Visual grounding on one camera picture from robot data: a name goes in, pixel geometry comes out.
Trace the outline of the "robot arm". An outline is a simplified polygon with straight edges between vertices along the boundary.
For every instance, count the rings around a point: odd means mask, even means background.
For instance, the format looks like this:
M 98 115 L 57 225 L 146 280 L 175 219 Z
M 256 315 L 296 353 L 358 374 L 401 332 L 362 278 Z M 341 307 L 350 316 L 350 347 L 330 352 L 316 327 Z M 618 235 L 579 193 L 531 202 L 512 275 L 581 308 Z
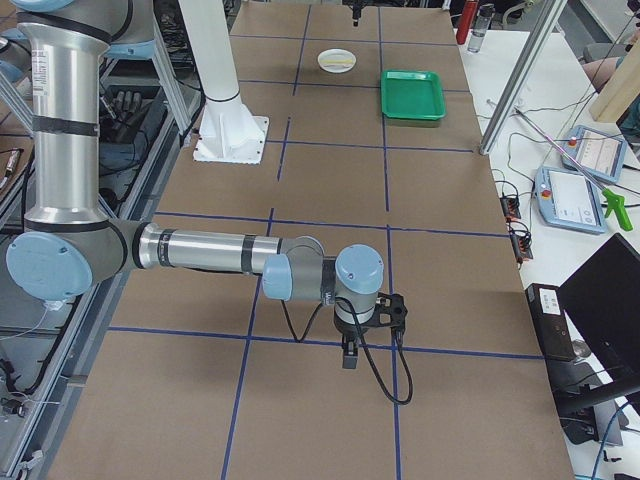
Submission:
M 20 1 L 18 27 L 31 46 L 36 199 L 6 253 L 29 295 L 62 301 L 118 273 L 157 266 L 257 275 L 265 296 L 334 309 L 343 364 L 368 347 L 381 313 L 383 261 L 366 245 L 334 257 L 310 237 L 163 229 L 112 219 L 98 204 L 99 65 L 111 48 L 149 57 L 149 1 Z

